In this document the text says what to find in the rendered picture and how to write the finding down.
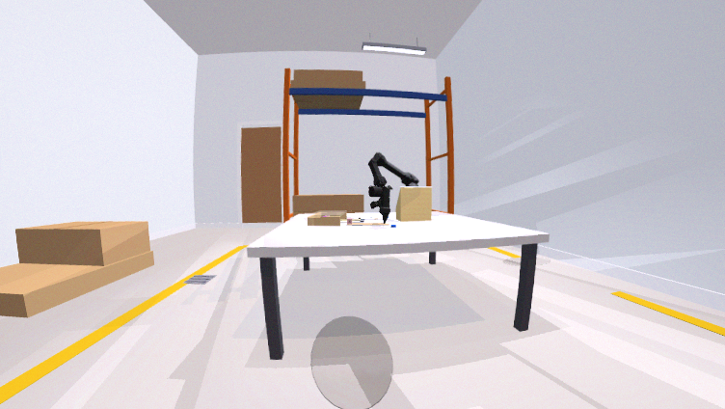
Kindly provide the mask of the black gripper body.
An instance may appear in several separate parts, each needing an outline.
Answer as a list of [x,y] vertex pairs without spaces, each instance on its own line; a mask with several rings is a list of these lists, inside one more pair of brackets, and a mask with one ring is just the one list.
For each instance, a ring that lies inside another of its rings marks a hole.
[[389,197],[380,197],[381,201],[381,207],[379,208],[379,212],[390,212],[389,208]]

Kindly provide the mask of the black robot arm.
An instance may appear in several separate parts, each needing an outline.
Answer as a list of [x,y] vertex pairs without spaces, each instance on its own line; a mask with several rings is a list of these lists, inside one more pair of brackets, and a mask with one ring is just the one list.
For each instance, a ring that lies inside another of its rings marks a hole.
[[[418,178],[416,178],[413,174],[409,172],[402,171],[401,169],[387,161],[387,159],[380,152],[376,153],[370,159],[370,161],[368,162],[368,166],[370,167],[370,170],[374,177],[374,186],[370,185],[368,187],[368,195],[370,197],[390,197],[390,189],[393,189],[390,185],[385,186],[387,184],[387,180],[381,175],[378,166],[383,166],[398,177],[400,177],[402,183],[404,183],[406,186],[418,186]],[[370,206],[372,209],[377,206],[381,207],[380,198],[379,201],[371,202]]]

